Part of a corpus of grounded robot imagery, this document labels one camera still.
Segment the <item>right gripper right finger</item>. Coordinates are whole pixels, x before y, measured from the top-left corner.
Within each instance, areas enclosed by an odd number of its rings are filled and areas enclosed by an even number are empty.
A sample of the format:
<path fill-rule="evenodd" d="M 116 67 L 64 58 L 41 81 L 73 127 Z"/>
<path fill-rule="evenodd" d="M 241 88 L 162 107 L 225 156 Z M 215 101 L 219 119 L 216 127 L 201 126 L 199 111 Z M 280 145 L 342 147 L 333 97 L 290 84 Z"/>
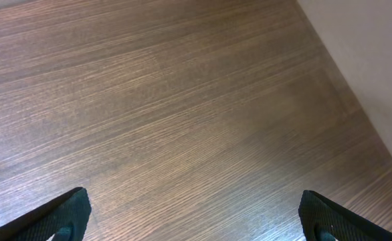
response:
<path fill-rule="evenodd" d="M 298 215 L 307 241 L 392 241 L 392 232 L 312 190 L 303 191 Z"/>

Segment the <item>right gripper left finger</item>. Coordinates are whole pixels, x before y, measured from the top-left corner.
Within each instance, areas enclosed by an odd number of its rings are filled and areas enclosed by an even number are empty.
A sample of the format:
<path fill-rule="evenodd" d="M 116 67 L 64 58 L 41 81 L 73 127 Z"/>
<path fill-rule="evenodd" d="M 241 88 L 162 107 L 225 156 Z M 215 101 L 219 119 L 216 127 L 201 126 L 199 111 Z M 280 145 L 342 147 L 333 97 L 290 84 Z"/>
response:
<path fill-rule="evenodd" d="M 82 241 L 92 211 L 88 193 L 75 187 L 0 227 L 0 241 Z"/>

